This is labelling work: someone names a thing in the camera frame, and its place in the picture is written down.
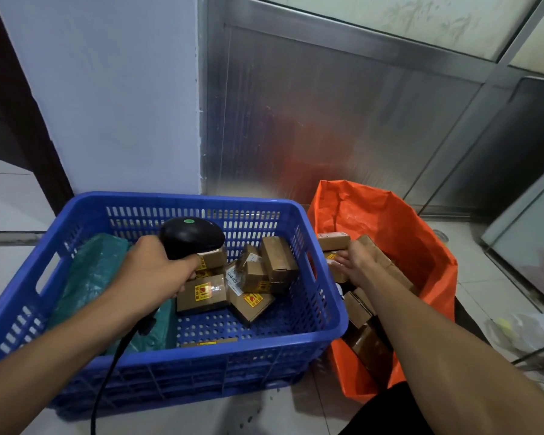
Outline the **small brown cardboard box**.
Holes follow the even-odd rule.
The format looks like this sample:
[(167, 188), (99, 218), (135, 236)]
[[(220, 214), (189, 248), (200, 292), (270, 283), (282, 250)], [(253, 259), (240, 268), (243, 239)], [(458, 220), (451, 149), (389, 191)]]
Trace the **small brown cardboard box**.
[(345, 250), (351, 242), (349, 234), (345, 232), (320, 233), (317, 239), (323, 252)]
[(372, 303), (361, 287), (345, 293), (343, 301), (348, 319), (356, 329), (364, 328), (372, 318), (377, 316)]
[(370, 324), (357, 328), (348, 323), (343, 339), (379, 388), (387, 388), (393, 369), (393, 352)]

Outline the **metal door panel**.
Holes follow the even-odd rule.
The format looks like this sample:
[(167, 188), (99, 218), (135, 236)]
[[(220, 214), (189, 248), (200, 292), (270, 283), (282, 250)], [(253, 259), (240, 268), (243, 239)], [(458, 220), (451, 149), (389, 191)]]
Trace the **metal door panel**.
[(544, 0), (197, 0), (202, 192), (492, 220), (544, 173)]

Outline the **person's right hand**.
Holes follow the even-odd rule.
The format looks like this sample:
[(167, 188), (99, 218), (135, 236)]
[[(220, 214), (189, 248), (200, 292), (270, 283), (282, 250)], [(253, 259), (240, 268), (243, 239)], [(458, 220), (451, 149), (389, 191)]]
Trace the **person's right hand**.
[(366, 294), (370, 295), (383, 282), (386, 282), (386, 272), (378, 266), (359, 241), (351, 241), (347, 249), (340, 251), (348, 251), (352, 261), (352, 269), (342, 271), (348, 275), (349, 280), (356, 287), (361, 287)]

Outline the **black handheld barcode scanner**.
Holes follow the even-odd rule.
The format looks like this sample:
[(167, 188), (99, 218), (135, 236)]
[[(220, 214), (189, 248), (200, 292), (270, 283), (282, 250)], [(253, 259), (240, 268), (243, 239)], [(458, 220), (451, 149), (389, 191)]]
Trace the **black handheld barcode scanner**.
[(178, 316), (208, 312), (226, 307), (229, 303), (223, 274), (202, 276), (207, 270), (207, 253), (222, 249), (225, 235), (215, 223), (198, 217), (175, 217), (161, 225), (158, 240), (171, 261), (197, 255), (201, 262), (194, 270), (194, 277), (188, 277), (184, 291), (176, 298), (175, 314)]

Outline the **blue plastic crate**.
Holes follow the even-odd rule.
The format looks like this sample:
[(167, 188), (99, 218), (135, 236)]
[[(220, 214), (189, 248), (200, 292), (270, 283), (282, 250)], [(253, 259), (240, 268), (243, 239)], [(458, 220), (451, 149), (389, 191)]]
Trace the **blue plastic crate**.
[(173, 343), (197, 346), (122, 356), (97, 416), (298, 382), (309, 364), (344, 334), (348, 316), (305, 210), (288, 199), (102, 191), (74, 197), (0, 295), (0, 360), (46, 330), (73, 259), (87, 240), (107, 233), (136, 241), (181, 216), (220, 226), (229, 260), (239, 257), (247, 243), (283, 237), (299, 275), (250, 328), (228, 308), (178, 315), (170, 330)]

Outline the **person's left hand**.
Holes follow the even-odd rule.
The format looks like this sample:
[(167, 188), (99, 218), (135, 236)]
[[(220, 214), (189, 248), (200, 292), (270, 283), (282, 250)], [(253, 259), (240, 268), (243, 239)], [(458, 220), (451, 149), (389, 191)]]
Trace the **person's left hand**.
[(141, 237), (130, 248), (106, 290), (118, 302), (119, 311), (130, 324), (151, 314), (167, 300), (165, 268), (168, 261), (155, 235)]

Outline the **pile of cardboard boxes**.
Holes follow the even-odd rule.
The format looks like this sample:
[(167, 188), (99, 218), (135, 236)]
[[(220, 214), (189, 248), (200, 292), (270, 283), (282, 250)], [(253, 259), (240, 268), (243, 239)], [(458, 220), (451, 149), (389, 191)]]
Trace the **pile of cardboard boxes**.
[(288, 242), (263, 238), (245, 244), (239, 258), (224, 263), (225, 248), (201, 254), (194, 279), (177, 295), (167, 347), (235, 342), (263, 332), (276, 334), (270, 311), (280, 305), (299, 268)]

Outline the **green plastic mailer parcel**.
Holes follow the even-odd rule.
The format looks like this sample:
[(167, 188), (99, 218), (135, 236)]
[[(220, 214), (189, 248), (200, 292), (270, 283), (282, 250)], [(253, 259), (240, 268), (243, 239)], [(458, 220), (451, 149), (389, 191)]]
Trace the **green plastic mailer parcel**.
[[(85, 242), (75, 254), (68, 277), (47, 323), (51, 330), (71, 318), (78, 310), (104, 292), (114, 279), (131, 243), (107, 233), (97, 234)], [(165, 350), (168, 347), (173, 299), (167, 299), (154, 315), (155, 325), (142, 336), (136, 333), (126, 353)]]

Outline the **long brown cardboard box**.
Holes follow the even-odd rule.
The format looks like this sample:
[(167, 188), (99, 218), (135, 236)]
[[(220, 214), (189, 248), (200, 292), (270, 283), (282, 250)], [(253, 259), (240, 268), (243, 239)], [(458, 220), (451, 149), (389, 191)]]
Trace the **long brown cardboard box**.
[(386, 256), (386, 254), (380, 250), (380, 248), (377, 247), (377, 245), (368, 235), (362, 235), (357, 239), (357, 241), (363, 245), (378, 266), (383, 268), (393, 279), (399, 282), (415, 296), (419, 296), (421, 292), (420, 289), (413, 285), (413, 283), (403, 274), (395, 263), (388, 258), (388, 256)]

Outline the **leaning glass pane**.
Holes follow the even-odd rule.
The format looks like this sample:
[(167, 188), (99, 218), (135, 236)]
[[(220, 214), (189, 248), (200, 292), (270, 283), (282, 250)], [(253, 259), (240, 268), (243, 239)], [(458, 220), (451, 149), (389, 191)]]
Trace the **leaning glass pane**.
[(544, 174), (489, 225), (481, 240), (544, 308)]

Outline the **orange plastic bag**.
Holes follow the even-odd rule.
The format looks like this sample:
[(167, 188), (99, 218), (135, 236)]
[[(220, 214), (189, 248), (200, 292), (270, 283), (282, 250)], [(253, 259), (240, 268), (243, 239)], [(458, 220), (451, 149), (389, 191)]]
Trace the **orange plastic bag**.
[(455, 321), (457, 259), (400, 197), (346, 180), (323, 180), (307, 215), (317, 234), (368, 236), (413, 284), (417, 297)]

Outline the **person's left forearm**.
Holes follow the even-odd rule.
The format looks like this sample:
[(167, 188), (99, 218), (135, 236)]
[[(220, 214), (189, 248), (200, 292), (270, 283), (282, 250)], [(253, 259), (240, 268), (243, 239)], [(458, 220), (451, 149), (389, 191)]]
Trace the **person's left forearm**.
[(20, 435), (92, 359), (138, 320), (107, 293), (0, 361), (0, 435)]

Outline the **crumpled white plastic bag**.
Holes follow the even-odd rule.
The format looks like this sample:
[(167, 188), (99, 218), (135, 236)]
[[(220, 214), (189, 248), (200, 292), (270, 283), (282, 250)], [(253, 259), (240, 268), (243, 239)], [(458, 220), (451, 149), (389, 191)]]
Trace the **crumpled white plastic bag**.
[(482, 326), (489, 343), (544, 390), (544, 314), (505, 314)]

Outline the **small box with yellow sticker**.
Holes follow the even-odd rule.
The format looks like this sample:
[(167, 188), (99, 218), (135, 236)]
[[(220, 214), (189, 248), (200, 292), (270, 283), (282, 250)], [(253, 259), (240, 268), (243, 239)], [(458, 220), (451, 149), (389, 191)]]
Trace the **small box with yellow sticker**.
[(332, 273), (332, 276), (337, 284), (345, 284), (349, 281), (348, 275), (343, 272), (340, 268), (340, 264), (336, 261), (338, 257), (338, 250), (327, 250), (324, 252), (324, 257), (326, 259), (329, 270)]

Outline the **person's black trousers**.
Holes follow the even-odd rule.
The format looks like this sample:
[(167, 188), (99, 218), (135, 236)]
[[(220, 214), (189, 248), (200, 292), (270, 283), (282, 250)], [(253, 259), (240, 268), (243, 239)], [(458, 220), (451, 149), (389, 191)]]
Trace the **person's black trousers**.
[(455, 299), (455, 322), (423, 301), (387, 300), (376, 329), (408, 368), (406, 380), (365, 403), (340, 435), (493, 435), (481, 327)]

